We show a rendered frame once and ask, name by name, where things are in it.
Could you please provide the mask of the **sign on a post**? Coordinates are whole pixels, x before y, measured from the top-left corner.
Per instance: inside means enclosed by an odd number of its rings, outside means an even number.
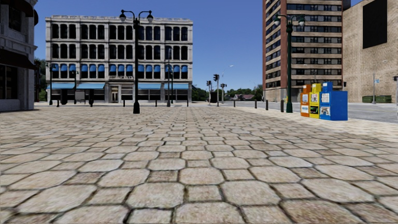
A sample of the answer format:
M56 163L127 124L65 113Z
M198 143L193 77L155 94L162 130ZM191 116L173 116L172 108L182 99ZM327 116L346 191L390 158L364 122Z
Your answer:
M376 104L376 83L377 83L378 79L376 79L376 72L373 72L373 100L372 100L372 104Z

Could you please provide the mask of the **black street lamp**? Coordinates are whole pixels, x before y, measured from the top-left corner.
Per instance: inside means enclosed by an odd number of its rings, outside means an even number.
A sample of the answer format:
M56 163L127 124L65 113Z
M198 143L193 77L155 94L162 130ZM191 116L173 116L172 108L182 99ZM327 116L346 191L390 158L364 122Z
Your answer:
M73 79L74 79L74 87L73 87L73 90L74 90L74 104L77 103L77 100L76 100L76 89L77 89L77 75L78 74L79 74L78 71L76 71L76 70L72 71L72 75L73 75Z
M50 74L50 94L49 94L49 105L53 105L53 101L52 101L52 73L53 73L53 69L54 66L52 63L46 63L46 67L49 69L49 74Z
M172 57L172 49L168 49L167 61L167 107L170 107L170 59Z
M138 17L135 17L135 14L133 11L126 11L126 10L121 10L121 14L119 16L120 20L124 22L126 20L126 15L124 14L125 12L129 12L133 15L133 29L135 31L135 57L134 57L134 105L133 105L133 114L139 114L140 113L140 104L138 101L138 29L140 28L140 15L142 13L148 13L147 16L147 21L151 24L153 22L153 16L152 16L152 11L141 11L138 14Z

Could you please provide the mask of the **green hedge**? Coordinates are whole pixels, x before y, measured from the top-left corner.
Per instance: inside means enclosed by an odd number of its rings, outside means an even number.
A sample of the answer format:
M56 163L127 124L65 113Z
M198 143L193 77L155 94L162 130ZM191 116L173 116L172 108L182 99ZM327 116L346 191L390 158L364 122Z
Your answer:
M368 95L368 96L363 96L362 97L362 103L372 103L373 102L373 96ZM392 96L390 95L377 95L375 96L375 102L376 103L392 103Z

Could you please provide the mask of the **tan brick building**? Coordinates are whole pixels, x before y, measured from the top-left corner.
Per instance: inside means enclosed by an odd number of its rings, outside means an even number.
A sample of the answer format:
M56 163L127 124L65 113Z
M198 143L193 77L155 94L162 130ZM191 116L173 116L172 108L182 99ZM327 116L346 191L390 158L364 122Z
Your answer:
M343 12L343 81L350 102L395 97L398 75L398 0L360 0Z

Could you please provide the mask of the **trees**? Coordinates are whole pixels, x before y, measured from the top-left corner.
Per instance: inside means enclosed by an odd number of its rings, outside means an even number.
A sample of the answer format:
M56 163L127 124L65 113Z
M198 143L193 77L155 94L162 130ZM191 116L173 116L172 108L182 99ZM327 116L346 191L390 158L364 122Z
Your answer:
M219 102L222 99L224 101L263 101L263 90L261 87L256 87L253 90L251 89L230 89L222 91L221 88L218 90L219 92ZM199 87L192 86L192 100L193 101L208 101L209 92L208 90L201 89Z
M35 58L34 64L36 66L34 75L35 102L47 101L46 63L44 60Z

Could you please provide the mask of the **green street lamp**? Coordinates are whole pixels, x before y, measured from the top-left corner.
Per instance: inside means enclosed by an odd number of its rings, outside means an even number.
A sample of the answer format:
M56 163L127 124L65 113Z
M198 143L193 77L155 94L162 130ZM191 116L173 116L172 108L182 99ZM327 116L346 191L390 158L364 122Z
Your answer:
M291 43L292 43L292 32L293 32L293 21L292 18L293 17L299 17L298 20L298 24L300 26L304 26L305 25L305 15L304 14L300 14L300 15L280 15L280 14L276 14L275 18L274 18L274 24L275 25L279 25L280 24L280 18L284 17L287 20L287 24L286 24L286 32L287 32L287 105L286 105L286 112L287 113L293 113L293 105L292 105L292 98L291 98L291 89L292 89L292 85L291 85Z

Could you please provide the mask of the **blue newspaper box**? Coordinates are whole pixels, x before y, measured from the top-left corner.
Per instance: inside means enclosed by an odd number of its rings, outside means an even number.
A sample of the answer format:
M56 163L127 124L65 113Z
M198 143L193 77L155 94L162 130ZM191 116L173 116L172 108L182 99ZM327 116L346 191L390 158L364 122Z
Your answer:
M326 81L320 92L319 118L324 120L348 120L348 92L333 91L333 83Z

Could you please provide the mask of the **orange newspaper box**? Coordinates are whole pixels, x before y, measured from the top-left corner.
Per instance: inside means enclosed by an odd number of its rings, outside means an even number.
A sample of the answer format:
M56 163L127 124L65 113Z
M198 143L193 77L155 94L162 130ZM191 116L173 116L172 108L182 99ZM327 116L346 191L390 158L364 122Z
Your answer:
M309 94L311 84L303 85L303 91L300 94L300 114L303 117L309 117Z

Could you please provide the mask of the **white stone building blue awnings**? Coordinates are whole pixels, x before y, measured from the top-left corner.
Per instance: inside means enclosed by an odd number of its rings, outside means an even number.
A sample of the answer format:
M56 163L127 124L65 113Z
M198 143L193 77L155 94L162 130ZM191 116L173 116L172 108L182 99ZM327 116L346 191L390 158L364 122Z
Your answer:
M52 16L46 19L46 63L54 66L52 100L61 89L94 90L94 102L134 101L135 31L133 20L118 17ZM193 23L189 19L141 18L138 29L138 99L167 101L167 59L170 100L192 100ZM46 67L48 99L50 74Z

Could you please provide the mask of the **red brick tower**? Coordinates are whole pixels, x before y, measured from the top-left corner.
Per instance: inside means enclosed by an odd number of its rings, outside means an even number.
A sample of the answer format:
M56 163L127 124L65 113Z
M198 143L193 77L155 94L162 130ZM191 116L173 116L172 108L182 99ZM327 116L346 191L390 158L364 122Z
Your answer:
M263 0L263 98L280 101L287 96L287 20L276 14L305 15L305 25L293 17L291 49L292 100L303 85L331 81L343 87L343 0Z

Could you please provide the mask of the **grey street lamp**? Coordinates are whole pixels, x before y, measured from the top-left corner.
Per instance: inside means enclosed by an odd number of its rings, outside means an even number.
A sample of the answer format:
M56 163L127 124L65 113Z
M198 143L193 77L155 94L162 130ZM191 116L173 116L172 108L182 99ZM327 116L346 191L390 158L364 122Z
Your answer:
M229 65L227 68L225 68L224 70L223 70L223 72L222 72L222 75L221 75L221 82L222 83L225 83L225 81L224 81L224 73L225 73L225 71L228 69L228 68L231 68L231 67L233 67L234 65Z

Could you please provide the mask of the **black bus shelter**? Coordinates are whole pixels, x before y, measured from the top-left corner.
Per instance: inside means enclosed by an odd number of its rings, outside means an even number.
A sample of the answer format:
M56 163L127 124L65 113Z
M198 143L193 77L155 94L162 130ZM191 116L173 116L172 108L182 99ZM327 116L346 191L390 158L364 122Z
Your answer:
M66 105L68 101L74 101L74 90L73 89L61 89L60 102L62 105ZM94 103L94 90L76 90L76 100L78 101L88 101L92 100Z

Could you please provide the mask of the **yellow newspaper box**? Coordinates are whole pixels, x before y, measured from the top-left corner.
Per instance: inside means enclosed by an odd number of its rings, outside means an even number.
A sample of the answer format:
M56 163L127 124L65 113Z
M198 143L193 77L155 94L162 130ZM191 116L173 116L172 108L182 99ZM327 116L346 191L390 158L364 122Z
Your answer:
M320 106L320 92L322 85L320 83L313 83L311 86L311 92L309 94L309 116L311 118L319 118L319 106Z

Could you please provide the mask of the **grey stone building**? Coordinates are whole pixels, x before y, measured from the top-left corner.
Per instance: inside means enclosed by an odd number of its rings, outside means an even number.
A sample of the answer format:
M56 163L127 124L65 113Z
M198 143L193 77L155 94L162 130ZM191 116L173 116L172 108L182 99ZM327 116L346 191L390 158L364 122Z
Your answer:
M34 108L37 0L0 0L0 112Z

